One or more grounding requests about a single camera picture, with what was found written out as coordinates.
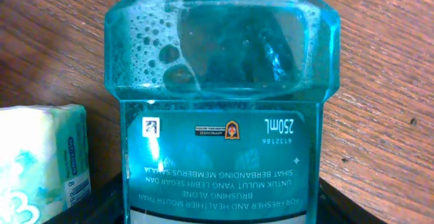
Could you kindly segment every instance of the orange logo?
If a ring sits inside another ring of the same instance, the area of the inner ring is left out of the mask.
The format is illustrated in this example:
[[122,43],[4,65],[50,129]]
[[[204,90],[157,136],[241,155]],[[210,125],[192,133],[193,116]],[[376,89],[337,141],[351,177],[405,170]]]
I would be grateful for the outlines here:
[[239,127],[237,122],[230,121],[226,124],[224,139],[239,139]]

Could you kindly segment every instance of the dark spot on wood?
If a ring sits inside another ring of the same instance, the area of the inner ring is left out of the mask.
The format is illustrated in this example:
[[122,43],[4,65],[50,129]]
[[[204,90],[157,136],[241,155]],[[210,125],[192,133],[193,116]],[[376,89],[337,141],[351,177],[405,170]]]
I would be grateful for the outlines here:
[[413,126],[417,125],[417,123],[418,123],[418,121],[416,120],[416,118],[413,118],[413,119],[410,121],[410,124],[412,124]]

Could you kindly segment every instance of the wooden table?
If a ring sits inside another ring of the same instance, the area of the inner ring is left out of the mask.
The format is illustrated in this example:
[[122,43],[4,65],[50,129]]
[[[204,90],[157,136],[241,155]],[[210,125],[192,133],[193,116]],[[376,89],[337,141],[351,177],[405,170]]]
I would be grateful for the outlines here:
[[[119,105],[103,86],[116,1],[0,0],[0,105],[85,105],[94,189],[121,170]],[[388,223],[434,223],[434,0],[325,1],[342,51],[321,176]]]

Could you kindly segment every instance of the teal bottle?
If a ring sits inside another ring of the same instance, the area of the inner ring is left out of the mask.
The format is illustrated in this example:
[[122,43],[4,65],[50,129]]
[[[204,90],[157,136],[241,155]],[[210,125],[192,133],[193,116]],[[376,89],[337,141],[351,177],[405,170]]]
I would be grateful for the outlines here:
[[125,223],[316,222],[340,21],[322,0],[122,0],[105,18]]

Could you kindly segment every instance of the blue label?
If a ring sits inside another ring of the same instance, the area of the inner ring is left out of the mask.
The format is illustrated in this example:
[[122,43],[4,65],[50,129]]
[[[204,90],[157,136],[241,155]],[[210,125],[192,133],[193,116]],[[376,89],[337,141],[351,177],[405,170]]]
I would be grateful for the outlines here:
[[227,221],[307,209],[311,143],[298,112],[147,111],[127,133],[132,208]]
[[75,148],[74,148],[74,139],[70,136],[68,138],[68,149],[69,149],[69,157],[71,158],[71,170],[73,175],[77,175],[77,163],[75,161]]

